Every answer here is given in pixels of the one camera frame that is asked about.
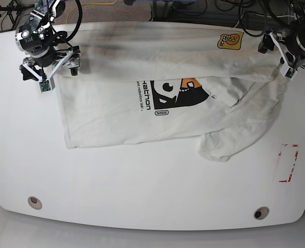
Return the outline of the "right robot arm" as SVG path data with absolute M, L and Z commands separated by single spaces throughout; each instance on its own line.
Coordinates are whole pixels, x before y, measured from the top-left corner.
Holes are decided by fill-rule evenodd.
M 79 31 L 83 18 L 80 1 L 76 1 L 78 19 L 72 33 L 56 31 L 54 20 L 66 7 L 65 1 L 36 1 L 33 11 L 15 33 L 15 42 L 28 57 L 23 59 L 20 72 L 23 80 L 34 80 L 42 87 L 50 88 L 53 75 L 67 66 L 72 76 L 77 76 L 80 67 L 80 48 L 70 41 Z

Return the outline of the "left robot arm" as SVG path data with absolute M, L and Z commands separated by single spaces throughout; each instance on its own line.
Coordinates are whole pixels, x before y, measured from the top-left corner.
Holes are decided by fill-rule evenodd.
M 280 27 L 265 32 L 258 51 L 265 54 L 277 48 L 281 54 L 280 72 L 291 79 L 299 68 L 305 69 L 305 2 L 289 1 L 295 14 L 295 19 L 289 24 L 273 13 L 269 3 L 270 1 L 263 1 L 264 17 L 270 15 Z

